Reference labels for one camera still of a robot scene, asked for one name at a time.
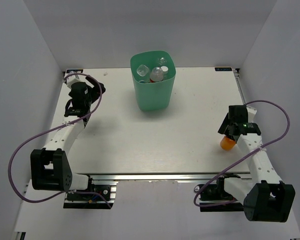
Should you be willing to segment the orange juice bottle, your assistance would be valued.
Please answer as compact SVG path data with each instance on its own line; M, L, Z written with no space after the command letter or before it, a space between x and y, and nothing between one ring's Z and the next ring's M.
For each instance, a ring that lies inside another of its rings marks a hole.
M234 148L236 145L236 142L227 136L224 136L223 139L220 142L220 147L225 150L225 151L230 151L231 149Z

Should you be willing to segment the bottle green blue label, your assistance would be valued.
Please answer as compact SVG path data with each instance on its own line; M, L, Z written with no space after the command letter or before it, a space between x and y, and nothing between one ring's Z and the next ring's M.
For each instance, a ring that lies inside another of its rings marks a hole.
M137 70L137 74L141 77L145 77L149 73L149 68L146 65L139 65Z

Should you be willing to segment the bottle red label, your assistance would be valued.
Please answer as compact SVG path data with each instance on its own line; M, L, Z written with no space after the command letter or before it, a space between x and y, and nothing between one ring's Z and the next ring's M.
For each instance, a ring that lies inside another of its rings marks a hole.
M152 72L150 73L150 82L156 83L162 81L163 79L164 79L164 72L162 68L160 67L153 68Z

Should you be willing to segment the crushed bottle blue label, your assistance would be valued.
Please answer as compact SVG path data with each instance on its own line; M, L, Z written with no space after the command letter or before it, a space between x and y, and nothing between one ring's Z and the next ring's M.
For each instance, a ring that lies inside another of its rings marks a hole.
M157 59L157 66L158 67L162 67L162 66L168 66L168 59L164 58L164 57L160 57Z

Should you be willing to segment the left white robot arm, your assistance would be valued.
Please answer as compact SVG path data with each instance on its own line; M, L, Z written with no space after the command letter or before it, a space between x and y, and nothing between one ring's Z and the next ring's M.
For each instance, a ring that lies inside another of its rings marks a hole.
M94 112L91 105L100 103L105 87L90 75L84 75L85 81L78 76L74 72L66 76L70 99L65 106L63 125L42 149L32 151L31 175L36 190L78 190L83 199L89 200L95 195L95 187L89 183L88 175L72 172L67 155Z

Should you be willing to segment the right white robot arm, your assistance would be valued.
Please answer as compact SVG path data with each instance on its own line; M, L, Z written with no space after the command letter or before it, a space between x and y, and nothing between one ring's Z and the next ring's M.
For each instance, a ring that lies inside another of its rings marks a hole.
M245 159L252 186L237 177L228 177L215 188L221 199L233 196L249 221L286 222L295 197L292 185L285 184L272 166L263 146L261 131L253 118L255 110L231 105L218 132L235 141Z

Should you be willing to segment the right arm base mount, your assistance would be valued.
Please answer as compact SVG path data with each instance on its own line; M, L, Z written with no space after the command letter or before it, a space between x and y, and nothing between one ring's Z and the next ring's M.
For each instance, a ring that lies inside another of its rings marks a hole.
M226 178L238 178L241 177L237 174L225 173L222 176L218 177L215 183L209 184L203 192L200 194L199 200L202 205L210 205L218 202L227 202L233 200L233 196L227 193L224 190L224 180ZM239 202L233 202L229 204L223 204L219 206L211 206L211 207L201 207L200 211L202 213L214 213L214 212L241 212L243 211L243 206Z

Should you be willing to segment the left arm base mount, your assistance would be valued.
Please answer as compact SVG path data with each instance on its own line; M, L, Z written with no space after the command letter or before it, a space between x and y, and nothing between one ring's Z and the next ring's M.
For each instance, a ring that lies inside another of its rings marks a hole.
M86 190L72 190L65 195L64 209L110 210L116 196L117 182L91 181Z

